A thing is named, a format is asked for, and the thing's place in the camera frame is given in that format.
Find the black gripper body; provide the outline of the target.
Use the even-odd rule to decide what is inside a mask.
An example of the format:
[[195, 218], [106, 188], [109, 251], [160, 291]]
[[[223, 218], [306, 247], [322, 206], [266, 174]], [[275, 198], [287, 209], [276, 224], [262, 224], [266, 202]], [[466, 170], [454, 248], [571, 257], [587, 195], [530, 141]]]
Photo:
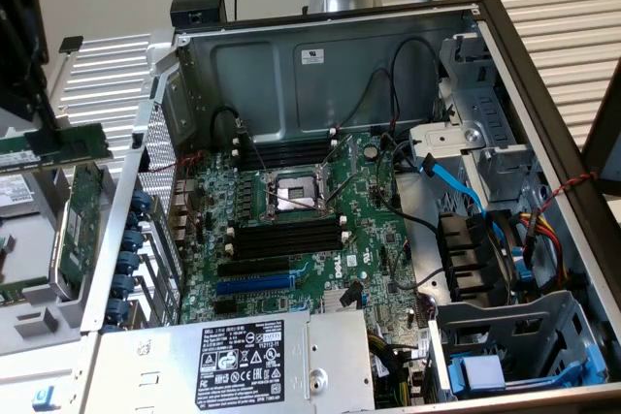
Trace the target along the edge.
[[42, 114], [49, 50], [39, 0], [1, 0], [1, 109], [28, 122]]

